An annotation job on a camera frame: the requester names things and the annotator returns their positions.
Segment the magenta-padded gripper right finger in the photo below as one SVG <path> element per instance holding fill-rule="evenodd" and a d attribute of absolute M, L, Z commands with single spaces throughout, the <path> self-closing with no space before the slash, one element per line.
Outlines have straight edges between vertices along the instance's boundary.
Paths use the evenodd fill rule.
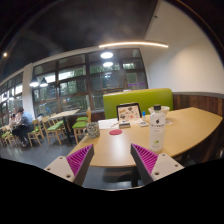
<path fill-rule="evenodd" d="M 156 154 L 137 144 L 131 144 L 130 152 L 144 185 L 183 169 L 166 153 Z"/>

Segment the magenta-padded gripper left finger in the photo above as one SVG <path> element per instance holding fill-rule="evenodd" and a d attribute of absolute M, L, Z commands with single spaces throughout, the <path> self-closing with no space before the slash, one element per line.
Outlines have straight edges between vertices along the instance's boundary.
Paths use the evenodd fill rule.
<path fill-rule="evenodd" d="M 94 146 L 88 145 L 67 157 L 57 157 L 45 171 L 82 186 L 93 155 Z"/>

